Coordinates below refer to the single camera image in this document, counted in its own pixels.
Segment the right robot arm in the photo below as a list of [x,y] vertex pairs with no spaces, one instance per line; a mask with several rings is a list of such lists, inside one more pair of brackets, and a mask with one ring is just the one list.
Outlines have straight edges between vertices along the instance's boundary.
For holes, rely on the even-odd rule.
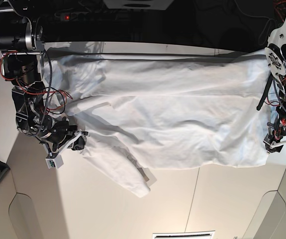
[[50,158],[65,148],[84,149],[88,132],[81,131],[61,115],[71,97],[42,81],[41,63],[50,58],[44,49],[41,5],[35,0],[0,0],[0,75],[13,84],[12,99],[18,130],[35,137]]

